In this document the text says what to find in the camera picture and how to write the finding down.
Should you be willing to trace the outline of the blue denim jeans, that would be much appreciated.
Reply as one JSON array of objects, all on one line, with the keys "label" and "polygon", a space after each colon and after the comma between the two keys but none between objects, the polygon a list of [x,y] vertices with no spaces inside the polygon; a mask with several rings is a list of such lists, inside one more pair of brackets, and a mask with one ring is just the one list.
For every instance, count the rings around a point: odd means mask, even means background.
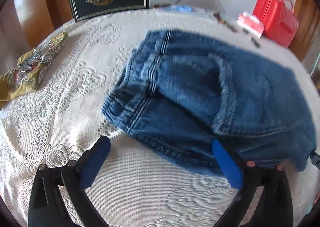
[{"label": "blue denim jeans", "polygon": [[316,149],[312,115],[291,69],[186,31],[149,31],[102,112],[144,146],[199,174],[222,174],[214,140],[261,167],[289,159],[298,171]]}]

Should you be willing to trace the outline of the white lace tablecloth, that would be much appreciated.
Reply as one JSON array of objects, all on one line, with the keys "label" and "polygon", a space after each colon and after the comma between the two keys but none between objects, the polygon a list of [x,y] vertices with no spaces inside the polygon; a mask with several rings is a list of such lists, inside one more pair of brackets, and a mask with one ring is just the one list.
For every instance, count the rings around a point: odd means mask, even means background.
[{"label": "white lace tablecloth", "polygon": [[212,18],[159,10],[120,12],[62,26],[69,38],[41,88],[1,111],[1,198],[27,225],[36,170],[78,159],[101,135],[111,152],[86,193],[111,226],[212,226],[236,194],[225,178],[192,174],[112,126],[101,108],[131,51],[150,30],[180,29],[255,47]]}]

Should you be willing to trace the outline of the yellow embroidered cloth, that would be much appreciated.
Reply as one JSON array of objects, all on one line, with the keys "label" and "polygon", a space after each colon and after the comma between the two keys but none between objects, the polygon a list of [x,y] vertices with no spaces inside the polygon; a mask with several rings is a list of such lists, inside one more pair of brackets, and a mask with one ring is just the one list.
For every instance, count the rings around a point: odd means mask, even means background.
[{"label": "yellow embroidered cloth", "polygon": [[16,66],[1,75],[1,107],[29,92],[35,92],[68,39],[67,32],[60,32],[44,43],[22,55]]}]

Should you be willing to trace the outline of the black marker pen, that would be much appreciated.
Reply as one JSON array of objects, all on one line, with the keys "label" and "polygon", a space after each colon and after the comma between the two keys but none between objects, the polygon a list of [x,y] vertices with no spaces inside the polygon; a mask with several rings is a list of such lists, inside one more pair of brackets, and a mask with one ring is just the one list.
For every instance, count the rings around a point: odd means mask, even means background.
[{"label": "black marker pen", "polygon": [[260,49],[261,45],[260,43],[250,34],[249,31],[247,31],[246,29],[242,29],[243,33],[245,33],[247,35],[247,38],[250,40],[250,42],[257,48]]}]

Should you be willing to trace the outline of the red tissue pack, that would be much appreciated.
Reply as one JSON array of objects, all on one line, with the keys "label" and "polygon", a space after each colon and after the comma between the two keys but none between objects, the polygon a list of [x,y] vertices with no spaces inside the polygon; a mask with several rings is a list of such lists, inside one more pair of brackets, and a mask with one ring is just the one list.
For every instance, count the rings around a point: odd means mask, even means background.
[{"label": "red tissue pack", "polygon": [[248,12],[238,16],[237,25],[257,38],[262,36],[265,29],[264,24],[255,15]]}]

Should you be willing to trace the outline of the brown hair clip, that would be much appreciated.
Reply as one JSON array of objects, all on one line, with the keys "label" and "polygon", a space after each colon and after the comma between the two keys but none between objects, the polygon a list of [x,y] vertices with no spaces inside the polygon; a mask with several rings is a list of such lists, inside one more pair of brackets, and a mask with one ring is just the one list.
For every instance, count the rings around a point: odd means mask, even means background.
[{"label": "brown hair clip", "polygon": [[232,24],[230,24],[229,22],[227,22],[225,19],[223,19],[220,16],[220,13],[214,13],[213,16],[215,17],[215,19],[217,20],[218,23],[225,25],[226,27],[228,27],[232,32],[237,32],[237,30],[234,28],[234,26]]}]

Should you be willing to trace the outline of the red plastic handbag case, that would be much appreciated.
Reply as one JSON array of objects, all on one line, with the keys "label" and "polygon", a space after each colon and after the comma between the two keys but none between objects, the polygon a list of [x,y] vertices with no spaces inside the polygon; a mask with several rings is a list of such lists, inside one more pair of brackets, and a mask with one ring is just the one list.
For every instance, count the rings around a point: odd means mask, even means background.
[{"label": "red plastic handbag case", "polygon": [[263,23],[265,37],[290,46],[299,27],[292,0],[257,0],[253,15]]}]

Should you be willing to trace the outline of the blue printed plastic packet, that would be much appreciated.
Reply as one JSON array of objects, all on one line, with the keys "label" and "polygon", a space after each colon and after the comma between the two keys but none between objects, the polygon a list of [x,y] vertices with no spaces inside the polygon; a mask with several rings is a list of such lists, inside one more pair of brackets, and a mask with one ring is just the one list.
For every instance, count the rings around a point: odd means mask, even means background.
[{"label": "blue printed plastic packet", "polygon": [[206,18],[212,18],[215,13],[215,11],[187,5],[161,5],[157,8],[157,11],[161,13],[187,14]]}]

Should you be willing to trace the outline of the wooden door frame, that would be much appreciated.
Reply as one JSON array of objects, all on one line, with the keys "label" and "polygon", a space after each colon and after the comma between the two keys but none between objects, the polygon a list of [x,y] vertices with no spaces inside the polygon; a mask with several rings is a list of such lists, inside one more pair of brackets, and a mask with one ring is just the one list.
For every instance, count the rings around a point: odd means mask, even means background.
[{"label": "wooden door frame", "polygon": [[294,14],[299,28],[289,49],[310,68],[319,54],[319,8],[313,0],[296,0]]}]

